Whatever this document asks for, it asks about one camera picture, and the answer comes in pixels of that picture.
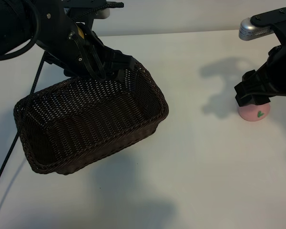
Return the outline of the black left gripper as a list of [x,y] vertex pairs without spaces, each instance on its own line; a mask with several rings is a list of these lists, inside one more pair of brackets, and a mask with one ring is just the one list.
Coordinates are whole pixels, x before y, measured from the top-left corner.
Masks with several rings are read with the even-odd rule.
[[51,62],[71,75],[123,83],[124,70],[134,69],[134,58],[105,46],[92,31],[104,10],[123,8],[107,0],[37,0],[41,31],[37,45],[53,56]]

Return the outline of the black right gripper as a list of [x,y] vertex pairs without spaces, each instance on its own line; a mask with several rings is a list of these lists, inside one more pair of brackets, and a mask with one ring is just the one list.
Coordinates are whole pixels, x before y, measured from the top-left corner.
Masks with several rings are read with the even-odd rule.
[[246,72],[235,86],[237,104],[264,105],[274,96],[286,96],[286,44],[272,48],[267,61],[258,69]]

